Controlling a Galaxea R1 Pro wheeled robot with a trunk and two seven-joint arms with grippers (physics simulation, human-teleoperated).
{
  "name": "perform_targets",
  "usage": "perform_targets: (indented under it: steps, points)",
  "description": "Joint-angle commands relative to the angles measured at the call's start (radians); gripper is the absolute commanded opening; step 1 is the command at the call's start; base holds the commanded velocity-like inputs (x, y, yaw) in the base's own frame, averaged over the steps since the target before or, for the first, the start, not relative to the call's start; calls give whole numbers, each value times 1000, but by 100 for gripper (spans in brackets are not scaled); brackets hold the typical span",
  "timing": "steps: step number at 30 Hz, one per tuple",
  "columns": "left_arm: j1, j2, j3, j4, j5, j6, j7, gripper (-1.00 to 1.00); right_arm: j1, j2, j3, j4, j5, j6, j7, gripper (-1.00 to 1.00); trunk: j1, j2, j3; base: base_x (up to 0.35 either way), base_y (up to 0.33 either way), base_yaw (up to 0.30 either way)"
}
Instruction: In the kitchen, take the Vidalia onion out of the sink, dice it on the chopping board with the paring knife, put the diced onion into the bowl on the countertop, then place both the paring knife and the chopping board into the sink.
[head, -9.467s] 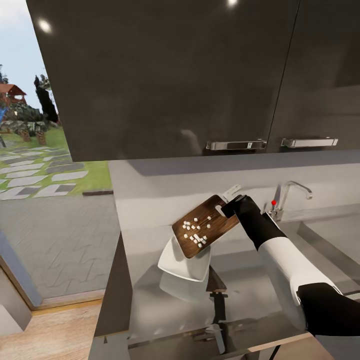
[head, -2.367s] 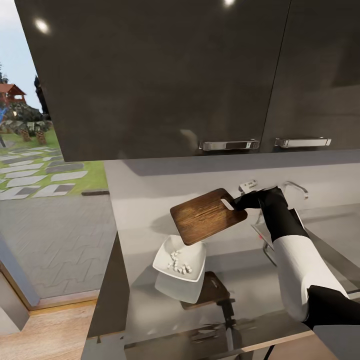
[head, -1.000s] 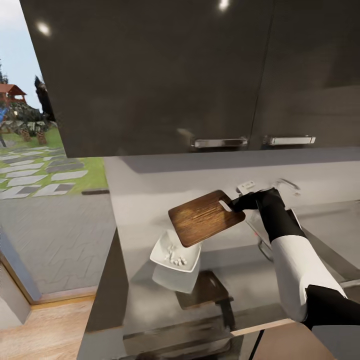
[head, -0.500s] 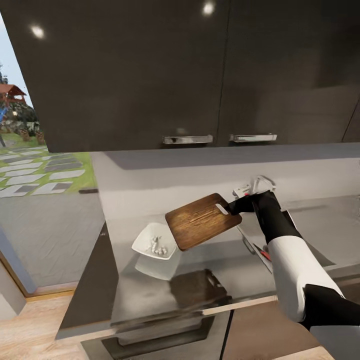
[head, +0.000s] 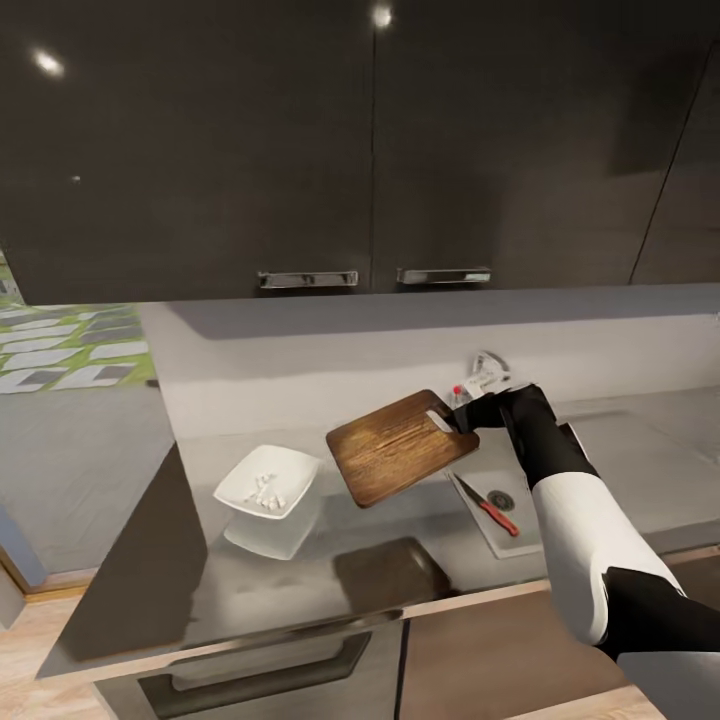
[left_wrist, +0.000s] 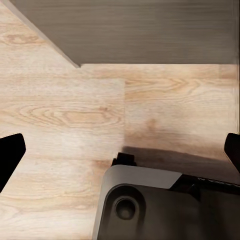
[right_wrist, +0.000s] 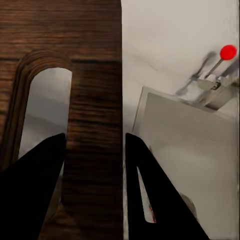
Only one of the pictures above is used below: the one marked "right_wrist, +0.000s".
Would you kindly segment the cutting board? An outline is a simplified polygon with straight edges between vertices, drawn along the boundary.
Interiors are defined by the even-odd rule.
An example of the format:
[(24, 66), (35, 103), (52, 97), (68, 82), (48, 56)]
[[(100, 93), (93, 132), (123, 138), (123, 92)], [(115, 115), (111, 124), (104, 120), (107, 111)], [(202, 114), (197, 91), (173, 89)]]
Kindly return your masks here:
[(38, 240), (124, 240), (122, 53), (121, 0), (0, 0), (0, 173), (35, 76), (72, 72), (61, 200)]

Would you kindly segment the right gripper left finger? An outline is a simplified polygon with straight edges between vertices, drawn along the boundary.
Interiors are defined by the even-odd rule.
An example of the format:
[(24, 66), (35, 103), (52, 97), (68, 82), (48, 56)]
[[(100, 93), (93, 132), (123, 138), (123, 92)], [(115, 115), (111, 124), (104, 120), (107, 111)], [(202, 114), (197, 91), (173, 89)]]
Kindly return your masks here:
[(0, 173), (0, 240), (38, 240), (66, 140), (65, 133), (51, 136)]

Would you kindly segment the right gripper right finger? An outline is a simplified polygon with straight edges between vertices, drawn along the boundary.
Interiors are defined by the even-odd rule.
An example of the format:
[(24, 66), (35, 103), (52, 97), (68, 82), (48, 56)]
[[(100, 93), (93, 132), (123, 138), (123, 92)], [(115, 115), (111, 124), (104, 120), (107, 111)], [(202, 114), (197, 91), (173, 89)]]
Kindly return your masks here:
[[(125, 134), (129, 240), (210, 240), (144, 141)], [(139, 168), (156, 223), (145, 220)]]

